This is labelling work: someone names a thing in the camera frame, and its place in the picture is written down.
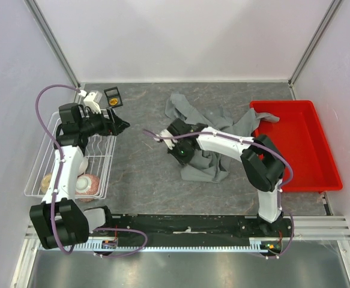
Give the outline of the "grey shirt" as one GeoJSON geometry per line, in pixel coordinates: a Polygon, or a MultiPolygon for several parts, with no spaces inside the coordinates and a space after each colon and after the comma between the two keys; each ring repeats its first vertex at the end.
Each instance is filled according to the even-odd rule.
{"type": "MultiPolygon", "coordinates": [[[[221,106],[199,111],[179,92],[174,92],[167,99],[165,114],[172,120],[180,119],[186,124],[206,124],[208,131],[217,130],[237,137],[251,136],[261,121],[276,123],[280,120],[273,114],[249,109],[239,121],[234,122],[228,110],[221,106]]],[[[180,170],[181,178],[185,181],[221,182],[229,174],[231,161],[239,161],[240,153],[248,147],[213,135],[200,135],[196,140],[201,141],[201,149],[197,149],[190,162],[180,170]]]]}

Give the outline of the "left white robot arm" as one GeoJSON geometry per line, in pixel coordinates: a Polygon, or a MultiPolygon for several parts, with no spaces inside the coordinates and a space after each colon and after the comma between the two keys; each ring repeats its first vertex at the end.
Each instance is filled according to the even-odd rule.
{"type": "Polygon", "coordinates": [[[29,212],[37,236],[47,250],[85,243],[94,230],[101,236],[114,230],[107,206],[82,211],[75,202],[76,183],[89,138],[117,136],[130,127],[113,109],[106,111],[94,113],[77,103],[59,107],[61,123],[52,136],[55,162],[50,185],[41,203],[32,206],[29,212]]]}

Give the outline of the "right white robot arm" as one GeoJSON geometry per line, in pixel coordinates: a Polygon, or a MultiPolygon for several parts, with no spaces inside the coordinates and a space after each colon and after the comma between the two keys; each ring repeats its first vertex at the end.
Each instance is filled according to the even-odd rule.
{"type": "Polygon", "coordinates": [[[278,231],[283,217],[280,194],[286,165],[268,136],[236,136],[180,119],[161,131],[160,136],[164,137],[168,153],[182,165],[189,164],[197,151],[216,152],[241,162],[248,181],[258,191],[259,232],[271,236],[278,231]]]}

